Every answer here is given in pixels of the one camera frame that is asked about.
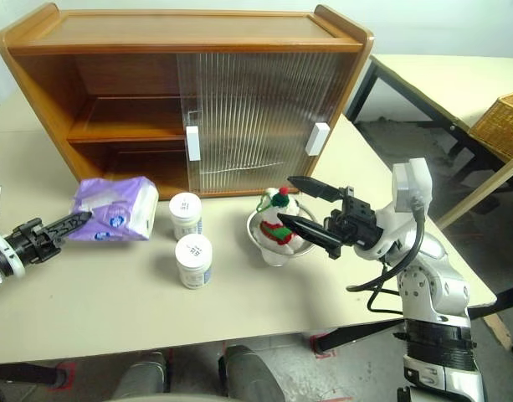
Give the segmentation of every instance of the concrete floor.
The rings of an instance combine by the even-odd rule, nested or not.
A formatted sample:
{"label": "concrete floor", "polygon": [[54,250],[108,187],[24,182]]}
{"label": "concrete floor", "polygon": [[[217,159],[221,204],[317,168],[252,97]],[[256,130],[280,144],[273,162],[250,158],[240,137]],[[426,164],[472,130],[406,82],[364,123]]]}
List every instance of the concrete floor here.
{"label": "concrete floor", "polygon": [[[449,178],[470,155],[461,152],[449,160],[454,140],[439,129],[422,129],[410,123],[363,123],[361,131],[380,157],[391,164],[408,157],[427,156],[434,191],[430,214],[440,216],[463,198],[489,173],[474,173],[463,183],[449,185]],[[513,286],[513,193],[494,196],[500,206],[488,214],[467,213],[445,234],[459,253],[493,291]],[[513,336],[513,308],[500,314]],[[478,343],[476,358],[491,401],[513,401],[513,357],[505,351],[482,320],[472,325]],[[282,386],[288,401],[396,400],[403,377],[404,345],[392,336],[396,328],[339,347],[325,358],[308,348],[310,334],[258,337],[204,343],[163,352],[172,364],[172,391],[218,394],[217,360],[224,348],[242,343],[262,357]],[[124,370],[138,353],[124,353],[73,360],[76,377],[71,389],[48,391],[45,387],[4,384],[9,401],[95,402],[109,399]]]}

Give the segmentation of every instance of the white bottle cap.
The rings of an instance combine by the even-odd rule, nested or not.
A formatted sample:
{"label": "white bottle cap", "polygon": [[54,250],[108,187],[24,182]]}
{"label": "white bottle cap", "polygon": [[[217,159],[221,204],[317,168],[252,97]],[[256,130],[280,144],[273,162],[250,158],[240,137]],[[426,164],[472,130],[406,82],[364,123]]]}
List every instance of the white bottle cap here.
{"label": "white bottle cap", "polygon": [[203,206],[196,194],[179,193],[172,197],[169,209],[173,218],[181,221],[191,221],[200,219]]}
{"label": "white bottle cap", "polygon": [[206,270],[212,264],[212,244],[203,234],[188,234],[176,244],[177,262],[186,270]]}

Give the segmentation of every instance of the wooden cabinet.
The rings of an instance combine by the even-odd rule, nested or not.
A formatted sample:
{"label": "wooden cabinet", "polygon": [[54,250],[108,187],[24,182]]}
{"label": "wooden cabinet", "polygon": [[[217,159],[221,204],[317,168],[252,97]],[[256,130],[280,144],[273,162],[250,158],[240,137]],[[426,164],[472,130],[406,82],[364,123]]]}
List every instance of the wooden cabinet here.
{"label": "wooden cabinet", "polygon": [[[310,174],[312,127],[332,128],[372,47],[313,13],[61,11],[0,32],[0,52],[78,178],[145,175],[162,199],[259,193]],[[198,129],[189,160],[186,128]]]}

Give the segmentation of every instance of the table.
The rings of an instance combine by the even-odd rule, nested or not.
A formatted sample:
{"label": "table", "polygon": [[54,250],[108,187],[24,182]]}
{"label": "table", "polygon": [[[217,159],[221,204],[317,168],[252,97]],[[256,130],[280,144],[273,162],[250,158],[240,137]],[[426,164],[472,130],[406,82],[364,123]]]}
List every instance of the table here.
{"label": "table", "polygon": [[456,156],[464,147],[474,153],[476,157],[455,175],[455,181],[464,179],[483,161],[496,171],[437,222],[440,229],[452,224],[505,181],[513,187],[513,161],[505,165],[505,157],[468,136],[469,129],[498,97],[513,92],[513,59],[374,54],[371,60],[347,110],[350,121],[356,120],[373,85],[381,79],[457,140],[450,156]]}
{"label": "table", "polygon": [[[69,212],[77,182],[53,143],[15,94],[0,110],[0,231],[39,216],[49,223]],[[29,120],[30,128],[24,122]],[[348,157],[342,156],[344,150]],[[336,186],[350,184],[375,209],[391,200],[391,173],[341,117],[314,171]],[[323,219],[332,206],[305,195],[299,200]],[[186,289],[177,278],[175,240],[168,203],[158,204],[150,241],[69,242],[61,255],[26,268],[23,279],[0,286],[0,363],[119,353],[389,320],[370,313],[369,293],[346,286],[379,275],[377,262],[344,248],[339,260],[324,250],[266,266],[245,233],[258,197],[203,200],[203,229],[214,248],[213,274],[203,289]],[[495,295],[468,267],[430,220],[429,232],[449,252],[470,283],[471,306],[488,306]],[[395,289],[393,281],[387,284]],[[398,297],[377,304],[399,308]]]}

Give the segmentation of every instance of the small bowl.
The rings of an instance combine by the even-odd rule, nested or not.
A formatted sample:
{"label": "small bowl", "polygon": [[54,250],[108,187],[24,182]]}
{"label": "small bowl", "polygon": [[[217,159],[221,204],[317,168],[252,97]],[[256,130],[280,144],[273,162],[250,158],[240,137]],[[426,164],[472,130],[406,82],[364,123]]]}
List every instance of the small bowl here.
{"label": "small bowl", "polygon": [[[300,214],[299,216],[303,216],[305,218],[309,218],[316,222],[315,216],[312,212],[310,212],[308,209],[303,207],[299,204]],[[249,235],[249,238],[251,241],[260,249],[262,252],[262,257],[264,257],[265,262],[267,262],[271,266],[283,266],[290,258],[295,257],[301,257],[302,255],[307,254],[312,250],[314,247],[314,244],[304,240],[303,245],[294,253],[294,254],[278,254],[275,253],[273,250],[268,249],[264,245],[261,245],[253,235],[253,230],[258,227],[258,224],[256,223],[256,214],[257,212],[254,211],[249,218],[247,219],[247,234]]]}

